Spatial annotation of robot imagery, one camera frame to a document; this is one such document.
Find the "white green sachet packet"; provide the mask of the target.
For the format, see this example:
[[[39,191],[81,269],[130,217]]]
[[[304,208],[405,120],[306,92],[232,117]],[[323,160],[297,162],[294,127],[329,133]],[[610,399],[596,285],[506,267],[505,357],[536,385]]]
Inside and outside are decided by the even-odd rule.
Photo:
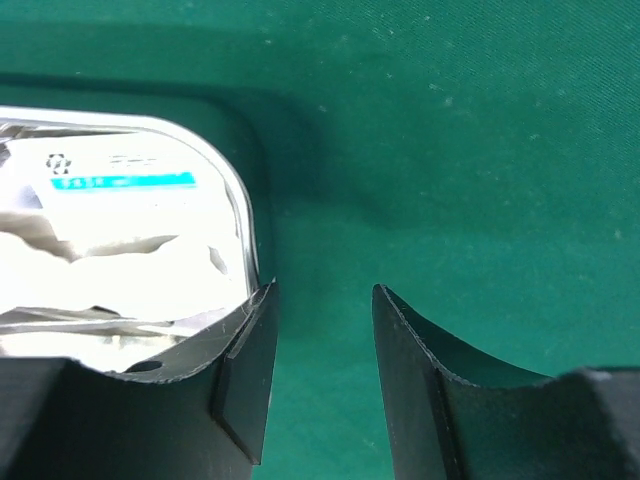
[[[218,169],[154,133],[21,138],[1,164],[1,228],[82,250],[141,239],[235,241],[235,212]]]

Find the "stainless steel tray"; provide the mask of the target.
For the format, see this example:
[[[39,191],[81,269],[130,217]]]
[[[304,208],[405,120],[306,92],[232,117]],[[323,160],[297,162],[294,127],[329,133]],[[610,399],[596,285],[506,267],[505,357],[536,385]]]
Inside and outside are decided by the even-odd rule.
[[[1,109],[1,164],[8,156],[7,142],[14,139],[143,132],[171,137],[194,148],[222,175],[235,212],[237,237],[227,246],[209,246],[214,249],[214,263],[242,282],[249,298],[259,282],[249,196],[241,177],[227,159],[186,128],[160,118],[140,115],[6,105]],[[112,243],[82,250],[75,244],[54,238],[38,241],[1,228],[1,234],[3,232],[13,233],[34,248],[67,260],[123,252],[151,252],[176,237]],[[222,320],[236,307],[173,321],[125,318],[100,307],[80,312],[51,309],[1,312],[1,353],[5,357],[67,357],[96,370],[122,372],[196,335]]]

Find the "green surgical cloth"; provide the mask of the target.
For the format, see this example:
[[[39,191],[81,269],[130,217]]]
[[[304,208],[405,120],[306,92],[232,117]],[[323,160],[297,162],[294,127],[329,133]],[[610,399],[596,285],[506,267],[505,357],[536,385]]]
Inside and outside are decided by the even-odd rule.
[[[281,298],[258,479],[392,477],[377,283],[526,369],[639,362],[635,1],[5,1],[1,100],[241,173]]]

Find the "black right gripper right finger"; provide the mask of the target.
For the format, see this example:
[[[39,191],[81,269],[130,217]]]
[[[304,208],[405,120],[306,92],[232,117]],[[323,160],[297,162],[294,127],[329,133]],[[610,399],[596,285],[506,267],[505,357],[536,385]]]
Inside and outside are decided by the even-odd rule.
[[[373,289],[372,318],[396,478],[638,477],[637,368],[519,368],[384,285]]]

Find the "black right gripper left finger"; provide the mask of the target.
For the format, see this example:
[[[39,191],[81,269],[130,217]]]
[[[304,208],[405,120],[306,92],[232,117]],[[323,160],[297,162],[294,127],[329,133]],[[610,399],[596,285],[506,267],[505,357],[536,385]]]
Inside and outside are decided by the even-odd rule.
[[[5,479],[247,479],[261,462],[278,340],[269,283],[122,373],[1,362]]]

